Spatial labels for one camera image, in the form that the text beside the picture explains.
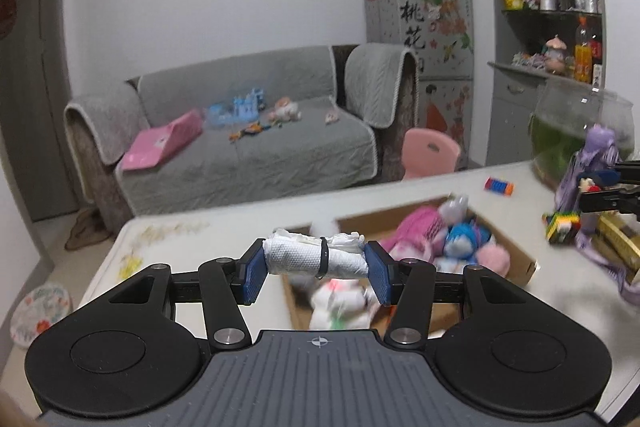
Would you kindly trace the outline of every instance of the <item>green water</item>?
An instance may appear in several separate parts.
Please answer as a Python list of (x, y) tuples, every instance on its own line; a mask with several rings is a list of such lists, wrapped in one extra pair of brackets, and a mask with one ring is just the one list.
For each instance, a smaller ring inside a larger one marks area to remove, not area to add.
[[(584, 146), (584, 137), (568, 133), (535, 115), (531, 117), (529, 133), (537, 170), (545, 174), (547, 181), (559, 185), (571, 156)], [(618, 148), (622, 159), (627, 159), (634, 151), (632, 146), (624, 143), (619, 143)]]

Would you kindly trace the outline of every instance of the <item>shelf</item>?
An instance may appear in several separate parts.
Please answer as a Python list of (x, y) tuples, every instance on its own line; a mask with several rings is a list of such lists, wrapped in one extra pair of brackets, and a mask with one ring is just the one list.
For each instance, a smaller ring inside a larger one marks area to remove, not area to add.
[(545, 70), (536, 70), (534, 68), (526, 68), (524, 66), (513, 66), (512, 64), (503, 64), (501, 62), (487, 62), (492, 68), (500, 71), (509, 71), (510, 73), (525, 74), (531, 78), (539, 80), (548, 80), (549, 78), (561, 78), (562, 80), (573, 80), (568, 76), (560, 76), (559, 74), (547, 73)]
[(550, 18), (578, 18), (580, 16), (587, 17), (589, 19), (601, 20), (602, 13), (587, 13), (578, 11), (560, 11), (560, 10), (502, 10), (502, 13), (508, 16), (516, 17), (550, 17)]

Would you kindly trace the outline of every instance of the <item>black rubber band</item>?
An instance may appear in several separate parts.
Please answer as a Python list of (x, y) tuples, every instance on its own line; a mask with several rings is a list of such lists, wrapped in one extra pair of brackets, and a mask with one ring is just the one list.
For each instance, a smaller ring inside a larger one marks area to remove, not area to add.
[(318, 268), (318, 274), (316, 279), (322, 279), (329, 271), (329, 245), (326, 243), (326, 238), (320, 238), (320, 267)]

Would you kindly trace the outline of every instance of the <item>glass fish tank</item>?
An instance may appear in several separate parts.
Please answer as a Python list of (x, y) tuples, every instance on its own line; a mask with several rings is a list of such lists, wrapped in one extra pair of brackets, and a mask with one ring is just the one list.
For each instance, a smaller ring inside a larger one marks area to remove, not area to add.
[(584, 146), (587, 129), (596, 123), (615, 131), (620, 157), (628, 159), (635, 145), (632, 107), (615, 92), (570, 78), (548, 79), (529, 122), (538, 178), (557, 188), (571, 156)]

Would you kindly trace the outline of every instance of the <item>pink stuffed toy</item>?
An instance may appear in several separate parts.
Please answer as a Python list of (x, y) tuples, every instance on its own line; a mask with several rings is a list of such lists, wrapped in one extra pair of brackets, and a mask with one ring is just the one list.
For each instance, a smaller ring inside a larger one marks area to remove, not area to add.
[(478, 264), (496, 272), (502, 277), (507, 275), (511, 266), (509, 252), (507, 252), (504, 247), (493, 245), (492, 243), (487, 243), (484, 247), (480, 247), (478, 251), (476, 251), (476, 259), (478, 260)]
[(382, 239), (380, 245), (396, 261), (413, 257), (431, 263), (442, 254), (447, 226), (432, 206), (421, 206), (406, 216), (392, 237)]

